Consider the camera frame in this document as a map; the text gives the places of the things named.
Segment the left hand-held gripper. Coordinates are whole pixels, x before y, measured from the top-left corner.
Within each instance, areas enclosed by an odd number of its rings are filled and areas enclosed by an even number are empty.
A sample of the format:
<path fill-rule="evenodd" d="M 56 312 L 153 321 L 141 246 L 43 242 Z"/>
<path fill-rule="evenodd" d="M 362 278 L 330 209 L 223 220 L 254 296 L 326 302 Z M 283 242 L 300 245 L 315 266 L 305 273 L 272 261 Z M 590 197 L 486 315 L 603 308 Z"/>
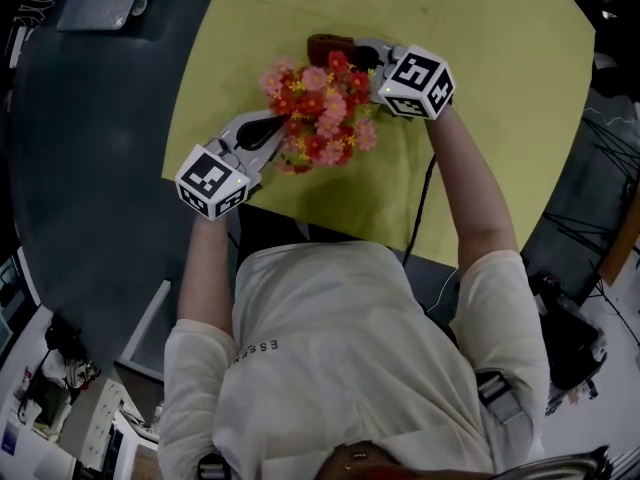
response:
<path fill-rule="evenodd" d="M 243 113 L 205 146 L 196 145 L 175 177 L 181 201 L 209 221 L 248 201 L 284 137 L 283 128 L 271 127 L 274 119 L 269 110 Z"/>

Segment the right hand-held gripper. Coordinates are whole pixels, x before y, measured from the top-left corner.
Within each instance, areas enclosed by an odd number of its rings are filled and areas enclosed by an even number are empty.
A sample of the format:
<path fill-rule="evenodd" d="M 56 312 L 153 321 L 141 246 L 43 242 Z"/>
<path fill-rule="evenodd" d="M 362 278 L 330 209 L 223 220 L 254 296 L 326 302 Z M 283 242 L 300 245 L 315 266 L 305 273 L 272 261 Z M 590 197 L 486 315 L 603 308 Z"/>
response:
<path fill-rule="evenodd" d="M 370 101 L 386 107 L 394 116 L 435 120 L 452 102 L 455 81 L 447 62 L 428 50 L 394 45 L 374 37 L 353 40 L 358 71 L 373 73 Z"/>

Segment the brown knitted cloth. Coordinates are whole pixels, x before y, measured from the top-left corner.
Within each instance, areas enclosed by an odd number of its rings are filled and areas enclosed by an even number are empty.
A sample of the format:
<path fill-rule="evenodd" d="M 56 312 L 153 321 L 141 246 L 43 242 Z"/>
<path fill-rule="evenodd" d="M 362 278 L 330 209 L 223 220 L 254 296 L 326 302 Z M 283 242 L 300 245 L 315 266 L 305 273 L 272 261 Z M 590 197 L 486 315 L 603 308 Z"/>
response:
<path fill-rule="evenodd" d="M 313 34 L 307 38 L 307 57 L 311 65 L 326 67 L 331 52 L 341 52 L 350 63 L 356 58 L 356 46 L 352 37 L 327 33 Z"/>

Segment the red and pink flower bouquet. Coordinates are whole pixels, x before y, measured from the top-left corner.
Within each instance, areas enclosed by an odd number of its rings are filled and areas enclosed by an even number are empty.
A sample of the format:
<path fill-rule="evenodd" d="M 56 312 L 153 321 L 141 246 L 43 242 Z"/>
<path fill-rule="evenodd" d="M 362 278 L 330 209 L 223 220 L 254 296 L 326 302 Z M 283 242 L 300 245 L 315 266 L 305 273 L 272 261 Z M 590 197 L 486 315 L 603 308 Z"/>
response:
<path fill-rule="evenodd" d="M 347 165 L 358 151 L 377 145 L 371 82 L 360 68 L 333 50 L 323 66 L 277 62 L 260 78 L 270 110 L 284 119 L 284 137 L 274 165 L 289 174 Z"/>

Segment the person's right forearm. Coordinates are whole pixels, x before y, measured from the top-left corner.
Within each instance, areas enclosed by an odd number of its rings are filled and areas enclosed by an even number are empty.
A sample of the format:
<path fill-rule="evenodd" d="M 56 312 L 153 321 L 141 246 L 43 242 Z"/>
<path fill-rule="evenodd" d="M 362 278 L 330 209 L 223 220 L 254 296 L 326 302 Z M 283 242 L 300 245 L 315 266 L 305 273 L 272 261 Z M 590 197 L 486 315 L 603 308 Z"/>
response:
<path fill-rule="evenodd" d="M 517 249 L 511 215 L 499 184 L 464 122 L 447 104 L 426 122 L 458 238 L 465 273 L 489 253 Z"/>

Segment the person's left forearm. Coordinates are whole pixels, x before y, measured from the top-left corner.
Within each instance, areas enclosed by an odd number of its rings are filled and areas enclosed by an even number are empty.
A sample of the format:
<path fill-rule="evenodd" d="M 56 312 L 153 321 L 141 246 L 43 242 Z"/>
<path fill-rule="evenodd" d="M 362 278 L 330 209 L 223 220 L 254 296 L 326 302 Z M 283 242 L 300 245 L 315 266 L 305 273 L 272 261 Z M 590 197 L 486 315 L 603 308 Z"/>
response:
<path fill-rule="evenodd" d="M 192 228 L 178 302 L 178 318 L 232 335 L 227 224 L 197 216 Z"/>

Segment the person's black trousers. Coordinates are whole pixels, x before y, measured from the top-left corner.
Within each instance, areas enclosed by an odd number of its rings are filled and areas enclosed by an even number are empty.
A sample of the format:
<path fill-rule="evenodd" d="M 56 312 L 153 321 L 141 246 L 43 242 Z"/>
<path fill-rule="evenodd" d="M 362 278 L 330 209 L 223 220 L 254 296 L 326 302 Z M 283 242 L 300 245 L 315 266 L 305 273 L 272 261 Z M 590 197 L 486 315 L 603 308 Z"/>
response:
<path fill-rule="evenodd" d="M 274 247 L 305 243 L 307 238 L 291 217 L 249 204 L 238 209 L 240 251 L 251 254 Z"/>

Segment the person's white t-shirt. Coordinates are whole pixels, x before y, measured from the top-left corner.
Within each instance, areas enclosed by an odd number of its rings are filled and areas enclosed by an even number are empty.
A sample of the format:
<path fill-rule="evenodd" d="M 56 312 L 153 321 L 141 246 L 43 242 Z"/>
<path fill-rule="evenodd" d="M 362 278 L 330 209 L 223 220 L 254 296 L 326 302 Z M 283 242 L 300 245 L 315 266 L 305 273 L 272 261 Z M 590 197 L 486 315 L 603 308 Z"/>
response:
<path fill-rule="evenodd" d="M 539 440 L 549 366 L 523 261 L 464 274 L 451 332 L 385 247 L 260 251 L 238 271 L 233 330 L 179 320 L 165 346 L 158 460 L 195 480 L 218 451 L 239 480 L 311 480 L 369 441 L 416 469 L 500 472 Z"/>

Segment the round wooden board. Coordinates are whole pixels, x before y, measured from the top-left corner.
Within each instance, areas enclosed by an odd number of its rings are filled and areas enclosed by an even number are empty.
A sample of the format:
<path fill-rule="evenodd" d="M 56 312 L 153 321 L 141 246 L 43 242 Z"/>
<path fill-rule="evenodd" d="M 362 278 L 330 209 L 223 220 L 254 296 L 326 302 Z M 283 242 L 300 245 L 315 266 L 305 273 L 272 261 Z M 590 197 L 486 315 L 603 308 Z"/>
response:
<path fill-rule="evenodd" d="M 608 286 L 615 283 L 639 235 L 640 206 L 637 206 L 629 209 L 625 222 L 599 268 L 599 275 Z"/>

